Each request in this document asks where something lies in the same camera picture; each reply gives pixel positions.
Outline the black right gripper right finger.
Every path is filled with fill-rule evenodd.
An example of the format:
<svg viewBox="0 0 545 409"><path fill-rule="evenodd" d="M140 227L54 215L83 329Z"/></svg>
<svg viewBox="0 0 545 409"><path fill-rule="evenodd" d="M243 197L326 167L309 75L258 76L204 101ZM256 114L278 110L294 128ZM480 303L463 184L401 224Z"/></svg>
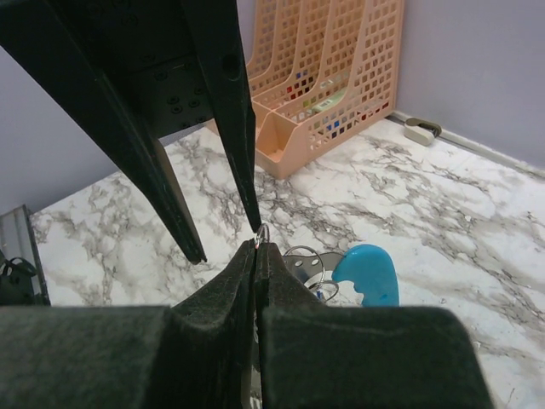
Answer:
<svg viewBox="0 0 545 409"><path fill-rule="evenodd" d="M255 252L266 408L490 408L468 331L433 307L329 307L284 264Z"/></svg>

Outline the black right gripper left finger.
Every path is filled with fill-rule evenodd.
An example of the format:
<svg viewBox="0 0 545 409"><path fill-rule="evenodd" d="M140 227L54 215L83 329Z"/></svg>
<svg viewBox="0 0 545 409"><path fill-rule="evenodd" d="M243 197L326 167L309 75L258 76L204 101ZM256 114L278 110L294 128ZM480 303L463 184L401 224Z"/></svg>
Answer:
<svg viewBox="0 0 545 409"><path fill-rule="evenodd" d="M248 407L254 267L247 240L174 307L3 307L2 407Z"/></svg>

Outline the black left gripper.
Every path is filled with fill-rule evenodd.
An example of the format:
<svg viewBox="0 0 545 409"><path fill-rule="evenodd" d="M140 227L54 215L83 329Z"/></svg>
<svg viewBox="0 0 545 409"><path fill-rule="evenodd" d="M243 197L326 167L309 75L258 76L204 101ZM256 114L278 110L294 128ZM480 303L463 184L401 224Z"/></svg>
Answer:
<svg viewBox="0 0 545 409"><path fill-rule="evenodd" d="M206 256L158 138L212 112L256 232L255 113L237 3L60 1L58 7L83 45L48 1L3 1L1 45L144 194L187 260Z"/></svg>

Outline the blue handled key ring organiser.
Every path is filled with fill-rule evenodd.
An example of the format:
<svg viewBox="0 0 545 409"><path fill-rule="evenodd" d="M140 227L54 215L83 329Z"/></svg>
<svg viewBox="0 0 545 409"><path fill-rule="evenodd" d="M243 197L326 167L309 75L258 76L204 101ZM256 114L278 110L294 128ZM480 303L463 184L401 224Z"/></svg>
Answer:
<svg viewBox="0 0 545 409"><path fill-rule="evenodd" d="M381 247L355 245L343 253L318 253L305 245L290 247L284 264L322 302L338 298L341 283L352 284L363 307L398 307L399 283L392 258Z"/></svg>

